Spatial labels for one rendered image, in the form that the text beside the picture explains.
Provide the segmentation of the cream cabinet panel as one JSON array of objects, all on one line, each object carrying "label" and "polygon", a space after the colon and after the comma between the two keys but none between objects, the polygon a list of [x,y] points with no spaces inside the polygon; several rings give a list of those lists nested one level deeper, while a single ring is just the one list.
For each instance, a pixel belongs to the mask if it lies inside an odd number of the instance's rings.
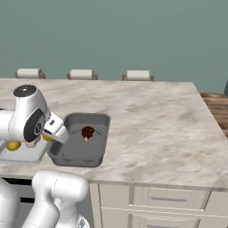
[{"label": "cream cabinet panel", "polygon": [[129,187],[127,185],[101,184],[100,194],[103,208],[129,207]]}]

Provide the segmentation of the white tray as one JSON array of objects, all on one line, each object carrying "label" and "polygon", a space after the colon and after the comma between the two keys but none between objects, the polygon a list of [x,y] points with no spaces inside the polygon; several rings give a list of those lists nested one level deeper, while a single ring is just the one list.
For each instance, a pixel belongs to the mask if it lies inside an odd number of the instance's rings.
[{"label": "white tray", "polygon": [[37,164],[46,153],[49,142],[41,139],[34,148],[28,148],[23,142],[16,151],[6,148],[6,141],[0,141],[0,163]]}]

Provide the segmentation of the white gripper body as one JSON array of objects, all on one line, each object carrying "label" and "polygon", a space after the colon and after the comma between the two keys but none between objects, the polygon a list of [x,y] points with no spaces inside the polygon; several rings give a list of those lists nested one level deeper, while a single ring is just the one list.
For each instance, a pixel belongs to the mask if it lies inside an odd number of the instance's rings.
[{"label": "white gripper body", "polygon": [[61,119],[46,122],[44,133],[59,143],[65,143],[69,139],[69,132]]}]

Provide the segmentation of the white cushioned wooden stool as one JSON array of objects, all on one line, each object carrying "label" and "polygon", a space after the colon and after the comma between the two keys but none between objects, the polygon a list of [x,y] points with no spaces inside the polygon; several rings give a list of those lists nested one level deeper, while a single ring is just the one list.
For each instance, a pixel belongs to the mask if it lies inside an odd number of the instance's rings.
[{"label": "white cushioned wooden stool", "polygon": [[67,74],[67,79],[97,80],[98,75],[92,69],[72,69]]},{"label": "white cushioned wooden stool", "polygon": [[128,70],[122,75],[123,81],[153,81],[154,76],[148,70]]},{"label": "white cushioned wooden stool", "polygon": [[15,77],[45,79],[45,73],[41,69],[17,69]]}]

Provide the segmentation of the pink raw steak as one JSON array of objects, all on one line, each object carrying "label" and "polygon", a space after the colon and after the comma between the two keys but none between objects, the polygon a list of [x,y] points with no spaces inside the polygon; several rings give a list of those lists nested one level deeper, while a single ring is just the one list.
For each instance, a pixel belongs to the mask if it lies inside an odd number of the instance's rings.
[{"label": "pink raw steak", "polygon": [[26,146],[27,146],[28,148],[35,148],[36,145],[37,145],[37,143],[40,141],[40,139],[41,139],[41,136],[39,135],[39,136],[37,137],[37,139],[34,140],[33,142],[25,142],[25,144],[26,144]]}]

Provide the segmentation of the yellow lemon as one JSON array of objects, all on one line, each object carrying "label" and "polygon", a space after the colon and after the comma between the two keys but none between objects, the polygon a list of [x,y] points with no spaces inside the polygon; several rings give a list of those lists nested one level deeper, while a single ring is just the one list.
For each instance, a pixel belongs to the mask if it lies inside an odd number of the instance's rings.
[{"label": "yellow lemon", "polygon": [[21,142],[9,141],[6,145],[6,148],[9,151],[16,151],[20,148]]},{"label": "yellow lemon", "polygon": [[49,137],[47,134],[42,134],[42,137],[44,140],[46,140],[49,143],[52,143],[54,141],[54,139]]}]

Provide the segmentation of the cream drawer front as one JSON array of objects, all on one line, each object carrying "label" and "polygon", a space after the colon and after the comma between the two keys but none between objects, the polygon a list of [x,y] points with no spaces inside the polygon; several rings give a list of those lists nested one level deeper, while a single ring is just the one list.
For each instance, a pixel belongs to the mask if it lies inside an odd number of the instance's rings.
[{"label": "cream drawer front", "polygon": [[200,220],[169,216],[133,215],[132,228],[146,228],[147,224],[177,226],[179,228],[198,228]]},{"label": "cream drawer front", "polygon": [[[208,191],[160,189],[151,187],[134,188],[134,204],[151,208],[177,208],[201,210],[208,200]],[[150,197],[187,199],[186,202],[153,200]]]}]

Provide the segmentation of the grey sink basin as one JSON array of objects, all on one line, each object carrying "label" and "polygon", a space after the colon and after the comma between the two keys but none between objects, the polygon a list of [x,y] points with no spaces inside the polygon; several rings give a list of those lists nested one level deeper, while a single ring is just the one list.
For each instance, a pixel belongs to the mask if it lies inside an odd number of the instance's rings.
[{"label": "grey sink basin", "polygon": [[[110,116],[102,113],[70,113],[64,118],[69,132],[65,143],[53,142],[47,151],[56,166],[98,167],[102,163],[110,128]],[[82,128],[91,126],[93,136],[85,141]]]}]

